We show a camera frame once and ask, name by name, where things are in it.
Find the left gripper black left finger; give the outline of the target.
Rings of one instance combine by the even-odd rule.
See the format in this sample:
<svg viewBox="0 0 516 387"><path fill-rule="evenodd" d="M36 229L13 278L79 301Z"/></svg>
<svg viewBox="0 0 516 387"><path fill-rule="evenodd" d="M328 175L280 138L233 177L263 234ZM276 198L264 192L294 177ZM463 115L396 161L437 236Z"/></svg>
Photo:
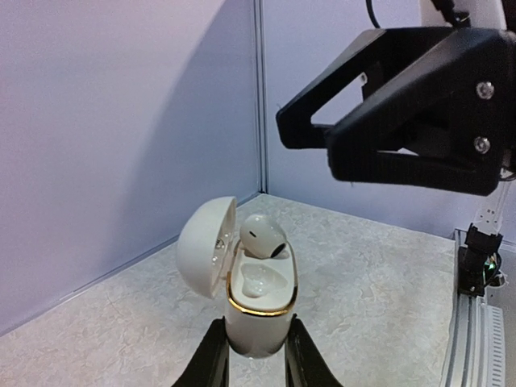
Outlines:
<svg viewBox="0 0 516 387"><path fill-rule="evenodd" d="M229 349L225 318L214 319L186 369L172 387L227 387Z"/></svg>

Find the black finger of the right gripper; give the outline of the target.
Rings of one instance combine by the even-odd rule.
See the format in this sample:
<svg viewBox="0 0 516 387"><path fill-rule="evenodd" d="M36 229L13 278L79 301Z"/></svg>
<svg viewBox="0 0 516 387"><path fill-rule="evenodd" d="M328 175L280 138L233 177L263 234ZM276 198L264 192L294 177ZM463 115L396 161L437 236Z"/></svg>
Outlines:
<svg viewBox="0 0 516 387"><path fill-rule="evenodd" d="M313 81L276 114L282 144L288 149L325 148L332 128L312 116L361 73L379 65L389 81L456 30L451 27L400 27L360 33Z"/></svg>

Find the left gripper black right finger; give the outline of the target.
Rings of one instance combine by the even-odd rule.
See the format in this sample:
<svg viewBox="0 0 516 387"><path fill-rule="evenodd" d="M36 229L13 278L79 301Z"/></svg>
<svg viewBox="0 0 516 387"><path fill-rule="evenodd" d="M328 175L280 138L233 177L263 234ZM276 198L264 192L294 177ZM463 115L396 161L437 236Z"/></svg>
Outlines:
<svg viewBox="0 0 516 387"><path fill-rule="evenodd" d="M285 385L343 387L335 378L305 325L293 317L285 339Z"/></svg>

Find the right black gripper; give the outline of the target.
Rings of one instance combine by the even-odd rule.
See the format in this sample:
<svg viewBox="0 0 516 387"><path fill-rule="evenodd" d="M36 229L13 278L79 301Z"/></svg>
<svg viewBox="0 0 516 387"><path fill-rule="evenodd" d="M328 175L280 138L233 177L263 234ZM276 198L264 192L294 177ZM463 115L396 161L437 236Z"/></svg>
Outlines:
<svg viewBox="0 0 516 387"><path fill-rule="evenodd" d="M340 181L490 194L515 176L515 35L462 29L372 92L325 136Z"/></svg>

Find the small white charging case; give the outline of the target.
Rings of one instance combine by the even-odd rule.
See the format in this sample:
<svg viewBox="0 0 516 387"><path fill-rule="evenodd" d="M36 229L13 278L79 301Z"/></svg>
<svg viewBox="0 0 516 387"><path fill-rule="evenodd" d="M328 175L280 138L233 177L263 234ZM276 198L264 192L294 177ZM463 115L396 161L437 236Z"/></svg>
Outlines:
<svg viewBox="0 0 516 387"><path fill-rule="evenodd" d="M225 327L242 356L277 353L289 331L298 295L297 263L287 239L275 258L259 259L243 246L233 197L202 204L177 241L177 268L185 283L205 298L225 289Z"/></svg>

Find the white stem earbud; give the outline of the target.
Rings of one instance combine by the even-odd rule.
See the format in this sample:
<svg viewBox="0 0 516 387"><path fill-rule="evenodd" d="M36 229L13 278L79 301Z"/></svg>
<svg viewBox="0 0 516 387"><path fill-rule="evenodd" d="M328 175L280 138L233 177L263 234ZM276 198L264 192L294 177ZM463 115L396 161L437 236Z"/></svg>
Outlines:
<svg viewBox="0 0 516 387"><path fill-rule="evenodd" d="M282 227L265 214L247 217L239 229L239 237L245 249L259 259L275 258L287 244Z"/></svg>

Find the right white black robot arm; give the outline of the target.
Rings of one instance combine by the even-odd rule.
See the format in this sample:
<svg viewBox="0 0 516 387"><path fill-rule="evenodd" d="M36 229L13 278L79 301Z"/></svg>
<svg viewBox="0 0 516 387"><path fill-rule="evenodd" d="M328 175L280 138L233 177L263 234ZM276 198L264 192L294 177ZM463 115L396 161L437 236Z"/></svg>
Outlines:
<svg viewBox="0 0 516 387"><path fill-rule="evenodd" d="M360 33L276 116L340 181L480 195L469 230L498 239L515 177L515 35L499 1L433 1L419 27Z"/></svg>

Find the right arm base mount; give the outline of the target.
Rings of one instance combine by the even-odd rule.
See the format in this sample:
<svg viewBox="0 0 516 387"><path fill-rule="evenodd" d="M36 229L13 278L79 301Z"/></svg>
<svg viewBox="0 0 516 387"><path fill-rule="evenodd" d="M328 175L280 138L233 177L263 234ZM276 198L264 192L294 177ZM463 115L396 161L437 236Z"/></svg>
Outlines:
<svg viewBox="0 0 516 387"><path fill-rule="evenodd" d="M457 252L459 293L483 297L485 288L497 281L501 274L502 259L498 250L502 240L502 234L485 233L470 224Z"/></svg>

